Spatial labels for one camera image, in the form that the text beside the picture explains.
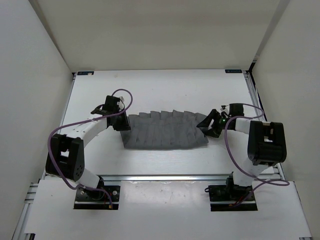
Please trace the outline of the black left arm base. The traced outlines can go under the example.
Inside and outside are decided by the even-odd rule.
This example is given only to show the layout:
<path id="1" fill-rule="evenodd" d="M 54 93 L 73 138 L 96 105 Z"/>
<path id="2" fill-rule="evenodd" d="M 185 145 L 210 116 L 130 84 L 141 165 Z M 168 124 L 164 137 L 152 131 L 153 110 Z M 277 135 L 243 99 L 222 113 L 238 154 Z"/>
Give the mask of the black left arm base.
<path id="1" fill-rule="evenodd" d="M 118 210 L 121 186 L 106 184 L 100 179 L 98 188 L 103 189 L 109 194 L 111 203 L 104 191 L 79 188 L 75 194 L 73 208 L 75 210 Z"/>

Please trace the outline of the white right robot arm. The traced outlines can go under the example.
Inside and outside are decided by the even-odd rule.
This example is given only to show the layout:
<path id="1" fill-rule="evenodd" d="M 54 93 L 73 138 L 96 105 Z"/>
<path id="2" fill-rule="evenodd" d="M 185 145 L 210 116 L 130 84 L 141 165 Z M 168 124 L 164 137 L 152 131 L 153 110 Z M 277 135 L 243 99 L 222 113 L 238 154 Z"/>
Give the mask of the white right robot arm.
<path id="1" fill-rule="evenodd" d="M 218 138 L 224 131 L 227 152 L 236 170 L 226 180 L 224 193 L 230 200 L 238 199 L 242 193 L 248 192 L 254 180 L 262 184 L 287 186 L 288 182 L 263 180 L 259 175 L 269 167 L 283 163 L 287 158 L 287 147 L 284 125 L 281 122 L 259 121 L 264 115 L 247 117 L 244 114 L 246 103 L 231 103 L 223 105 L 221 112 L 211 110 L 208 116 L 197 127 L 206 136 Z M 248 135 L 247 158 L 239 165 L 232 155 L 228 143 L 228 131 L 241 132 Z"/>

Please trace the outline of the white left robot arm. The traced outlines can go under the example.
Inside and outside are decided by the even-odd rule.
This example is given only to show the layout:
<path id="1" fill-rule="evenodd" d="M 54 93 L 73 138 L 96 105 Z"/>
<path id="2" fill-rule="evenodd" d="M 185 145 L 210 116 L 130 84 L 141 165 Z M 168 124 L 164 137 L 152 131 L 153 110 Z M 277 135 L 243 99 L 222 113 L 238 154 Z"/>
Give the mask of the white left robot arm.
<path id="1" fill-rule="evenodd" d="M 93 200 L 103 198 L 105 188 L 102 178 L 85 167 L 85 147 L 110 126 L 115 131 L 129 130 L 126 112 L 96 108 L 90 113 L 90 118 L 53 130 L 47 140 L 45 172 L 62 178 L 72 190 L 86 190 Z"/>

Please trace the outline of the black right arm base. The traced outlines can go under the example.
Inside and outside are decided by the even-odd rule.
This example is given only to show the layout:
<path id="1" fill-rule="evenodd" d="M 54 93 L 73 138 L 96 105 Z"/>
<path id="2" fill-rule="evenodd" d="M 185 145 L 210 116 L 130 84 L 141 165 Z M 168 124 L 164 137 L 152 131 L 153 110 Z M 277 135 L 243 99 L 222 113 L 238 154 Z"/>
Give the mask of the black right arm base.
<path id="1" fill-rule="evenodd" d="M 252 212 L 257 211 L 252 186 L 239 186 L 229 176 L 223 185 L 209 185 L 204 189 L 209 195 L 211 212 Z"/>

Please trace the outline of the grey pleated skirt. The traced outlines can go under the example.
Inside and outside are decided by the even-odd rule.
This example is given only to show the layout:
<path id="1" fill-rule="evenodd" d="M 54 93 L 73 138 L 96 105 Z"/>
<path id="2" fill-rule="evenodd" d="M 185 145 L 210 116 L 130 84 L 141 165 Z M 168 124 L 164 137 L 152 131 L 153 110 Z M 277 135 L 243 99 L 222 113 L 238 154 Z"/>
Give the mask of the grey pleated skirt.
<path id="1" fill-rule="evenodd" d="M 130 130 L 121 131 L 125 149 L 188 150 L 200 148 L 209 140 L 197 125 L 206 116 L 190 111 L 151 111 L 128 116 Z"/>

